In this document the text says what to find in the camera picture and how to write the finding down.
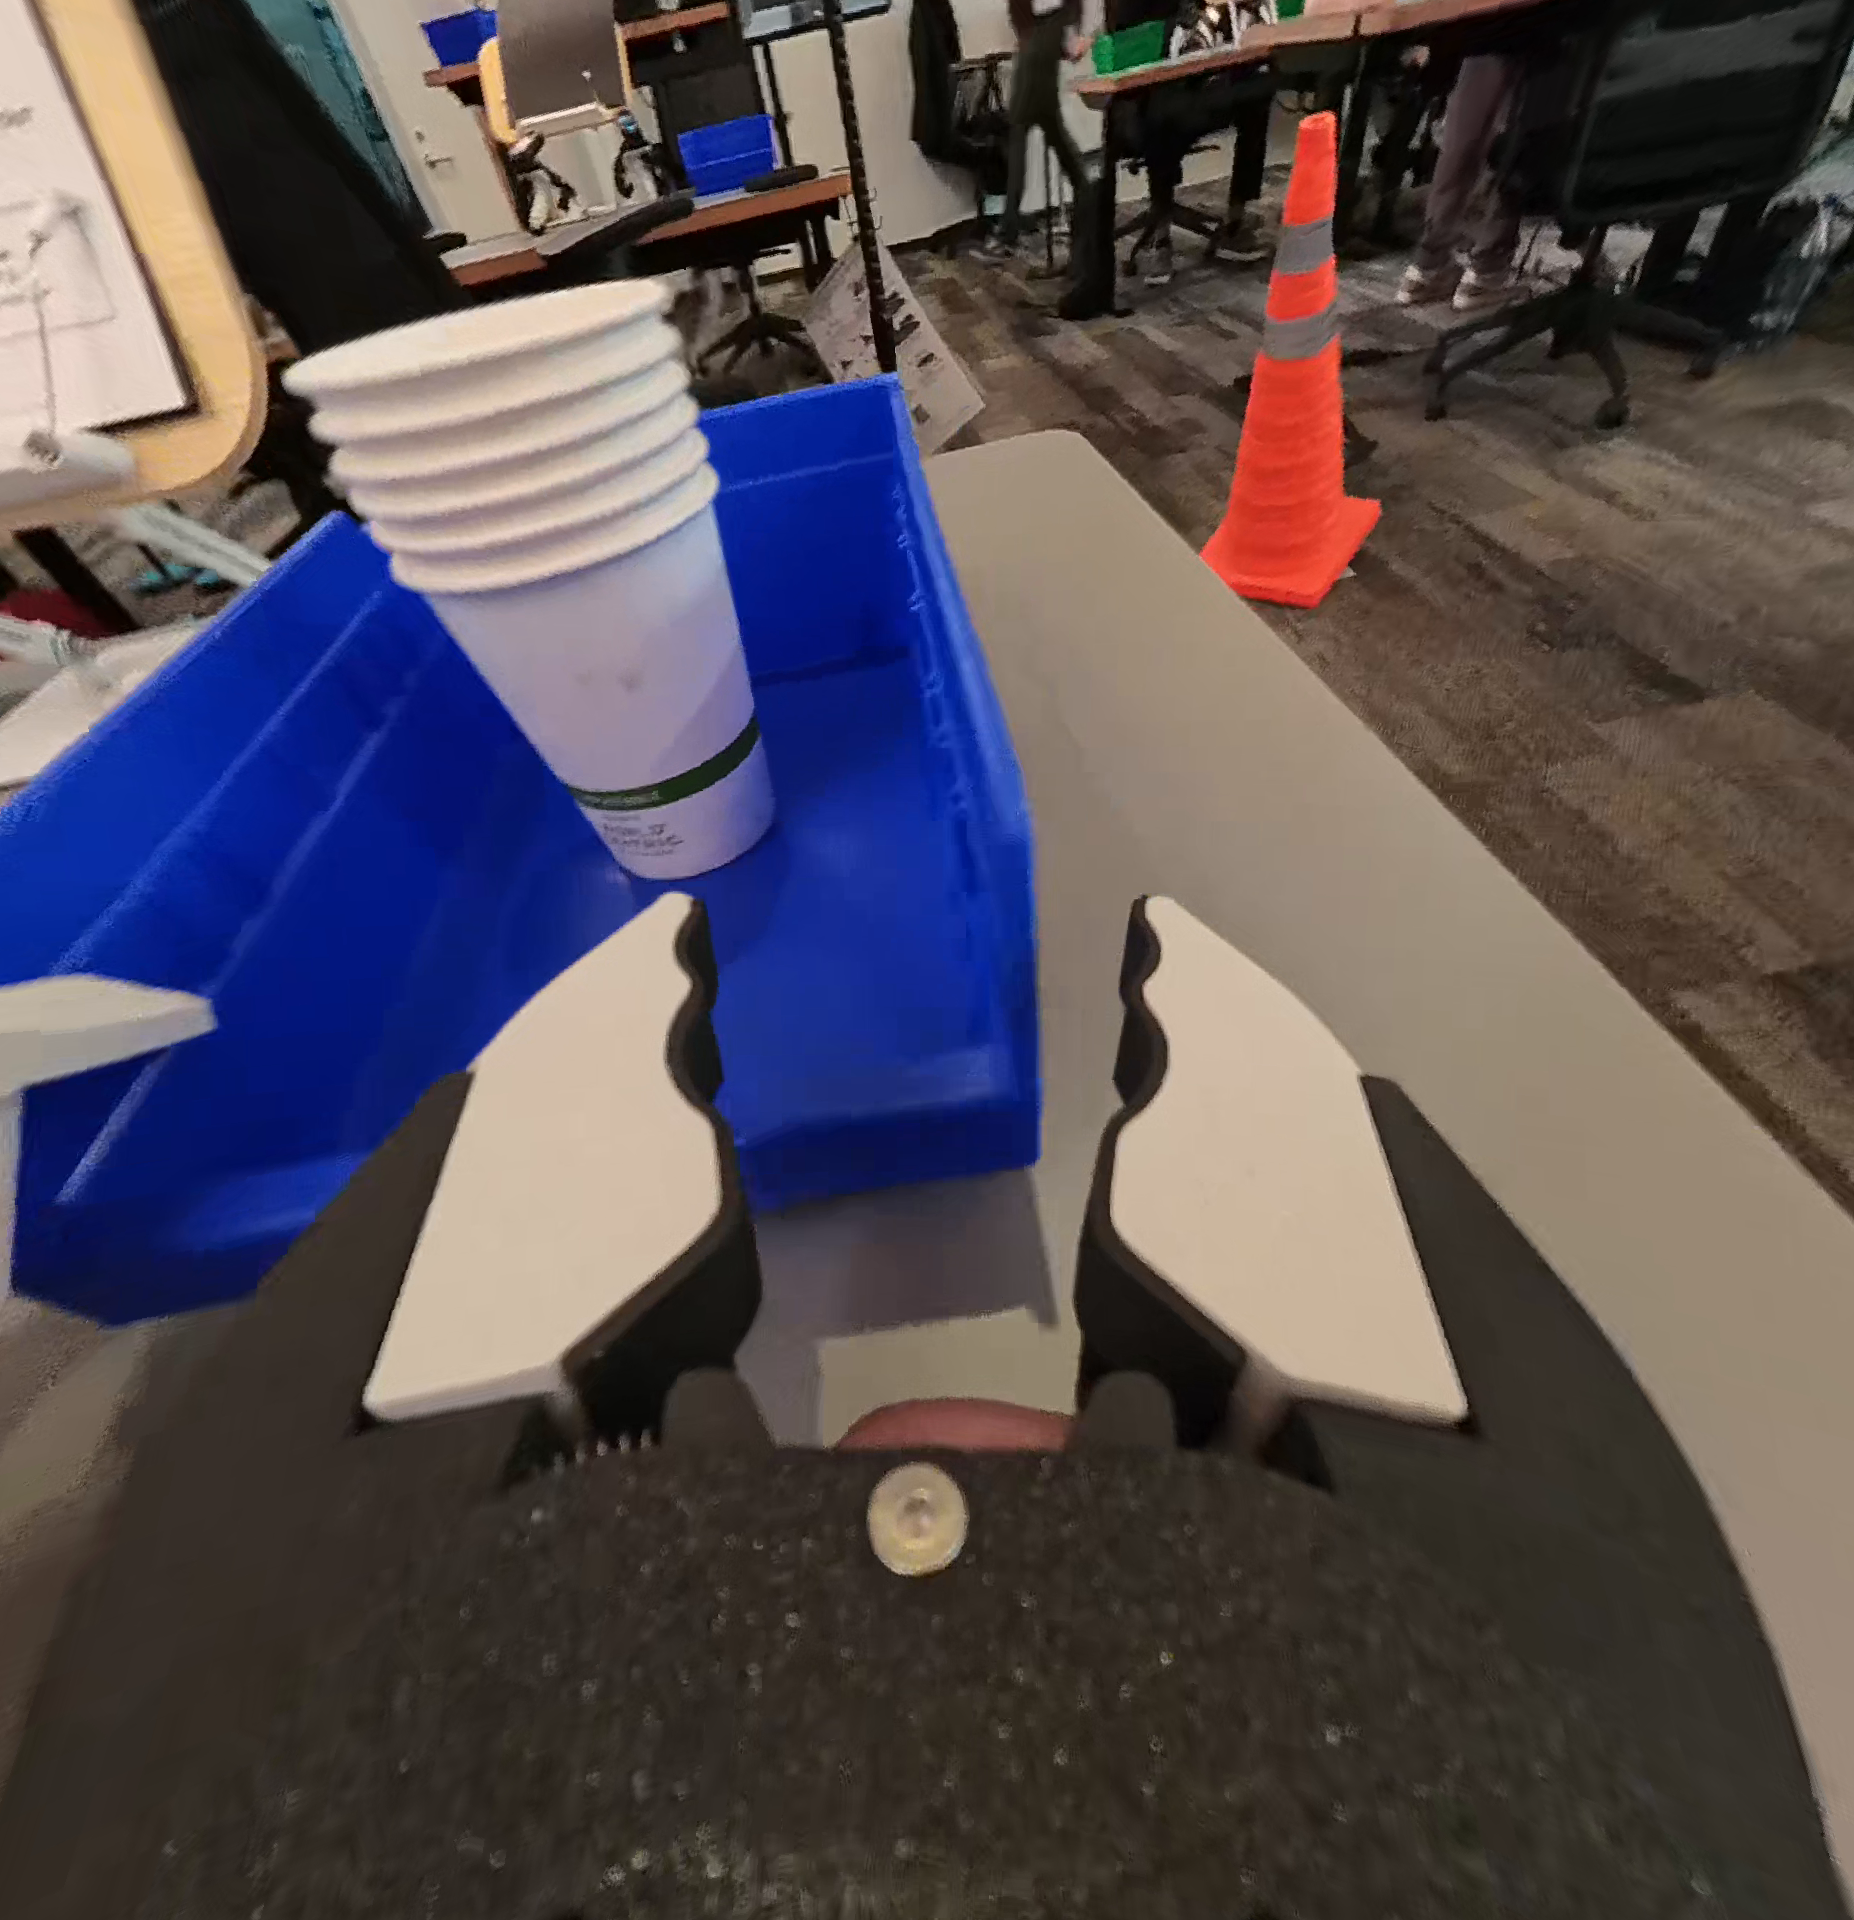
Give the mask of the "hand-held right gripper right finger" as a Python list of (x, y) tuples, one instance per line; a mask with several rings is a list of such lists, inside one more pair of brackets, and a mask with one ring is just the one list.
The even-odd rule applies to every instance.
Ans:
[(1297, 1409), (1462, 1431), (1471, 1405), (1368, 1083), (1291, 989), (1168, 895), (1130, 908), (1117, 1106), (1075, 1262), (1080, 1405), (1154, 1379), (1181, 1447)]

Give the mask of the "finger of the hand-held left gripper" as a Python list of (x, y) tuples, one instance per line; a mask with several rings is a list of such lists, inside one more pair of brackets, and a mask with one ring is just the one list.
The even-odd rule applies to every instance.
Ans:
[(204, 995), (143, 983), (55, 976), (0, 987), (0, 1311), (13, 1290), (28, 1093), (163, 1053), (214, 1029), (214, 1006)]

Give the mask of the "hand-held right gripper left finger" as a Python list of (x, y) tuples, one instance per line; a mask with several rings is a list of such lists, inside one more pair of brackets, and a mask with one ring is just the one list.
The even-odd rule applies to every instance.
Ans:
[(365, 1383), (379, 1424), (534, 1405), (572, 1441), (659, 1441), (763, 1300), (717, 1095), (705, 905), (661, 895), (481, 1048)]

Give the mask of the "stack of white paper cups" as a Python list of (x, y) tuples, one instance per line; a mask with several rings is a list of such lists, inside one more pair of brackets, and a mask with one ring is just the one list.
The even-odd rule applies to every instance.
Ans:
[(739, 861), (775, 795), (665, 282), (466, 306), (301, 357), (331, 474), (615, 861)]

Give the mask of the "orange traffic cone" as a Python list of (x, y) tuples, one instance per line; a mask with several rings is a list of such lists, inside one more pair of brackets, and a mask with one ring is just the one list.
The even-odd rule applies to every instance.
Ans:
[(1376, 531), (1346, 492), (1336, 261), (1339, 118), (1299, 125), (1228, 508), (1206, 568), (1238, 599), (1317, 610)]

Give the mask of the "wooden sign board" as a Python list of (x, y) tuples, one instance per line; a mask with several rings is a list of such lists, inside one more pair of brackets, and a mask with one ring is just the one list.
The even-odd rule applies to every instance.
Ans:
[(254, 450), (268, 406), (256, 325), (136, 9), (35, 9), (192, 377), (195, 408), (121, 430), (60, 428), (64, 461), (52, 471), (30, 463), (30, 432), (5, 430), (0, 531), (85, 521), (218, 484)]

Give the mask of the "white instruction sheet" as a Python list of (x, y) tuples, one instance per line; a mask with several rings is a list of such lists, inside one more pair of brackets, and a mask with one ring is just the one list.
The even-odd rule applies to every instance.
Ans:
[(35, 5), (0, 3), (0, 434), (192, 408), (64, 61)]

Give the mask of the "wooden table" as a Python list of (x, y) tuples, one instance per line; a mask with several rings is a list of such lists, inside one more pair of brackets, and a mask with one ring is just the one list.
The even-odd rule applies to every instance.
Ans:
[(472, 291), (551, 270), (609, 265), (654, 248), (689, 248), (696, 257), (743, 250), (746, 259), (758, 259), (808, 238), (814, 254), (825, 257), (823, 226), (839, 214), (848, 197), (845, 170), (795, 168), (788, 179), (775, 177), (763, 189), (712, 200), (676, 194), (619, 214), (578, 218), (543, 234), (498, 236), (450, 248), (443, 262), (461, 289)]
[[(1253, 26), (1238, 44), (1176, 59), (1133, 66), (1108, 78), (1077, 84), (1080, 100), (1115, 118), (1127, 100), (1150, 95), (1164, 86), (1191, 86), (1232, 69), (1272, 66), (1293, 70), (1307, 86), (1325, 88), (1339, 115), (1339, 227), (1352, 227), (1356, 197), (1367, 156), (1371, 108), (1384, 56), (1411, 44), (1471, 50), (1481, 37), (1507, 31), (1527, 16), (1565, 16), (1575, 26), (1594, 14), (1594, 5), (1575, 3), (1416, 3), (1416, 5), (1344, 5), (1304, 14), (1283, 22)], [(1139, 152), (1133, 130), (1111, 121), (1102, 143), (1102, 173), (1086, 236), (1075, 250), (1074, 279), (1057, 305), (1064, 319), (1102, 319), (1121, 313), (1119, 262), (1115, 250), (1115, 185), (1121, 166)]]

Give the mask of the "black pole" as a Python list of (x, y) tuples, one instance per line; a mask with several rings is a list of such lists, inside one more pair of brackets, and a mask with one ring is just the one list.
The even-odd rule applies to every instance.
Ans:
[(875, 231), (875, 194), (865, 163), (863, 121), (860, 95), (853, 79), (850, 50), (845, 37), (845, 19), (842, 3), (822, 3), (822, 22), (828, 37), (835, 97), (844, 127), (844, 152), (850, 179), (850, 198), (854, 208), (854, 231), (860, 236), (865, 311), (875, 339), (875, 359), (880, 370), (899, 374), (899, 355), (892, 333), (892, 313), (888, 305), (888, 284), (882, 265), (882, 244)]

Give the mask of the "dark hanging jacket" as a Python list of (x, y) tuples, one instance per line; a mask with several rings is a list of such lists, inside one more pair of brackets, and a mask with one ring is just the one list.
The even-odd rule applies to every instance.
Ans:
[(912, 3), (907, 59), (914, 86), (910, 134), (931, 163), (965, 170), (982, 191), (1002, 191), (1012, 118), (1004, 52), (968, 59), (951, 3)]

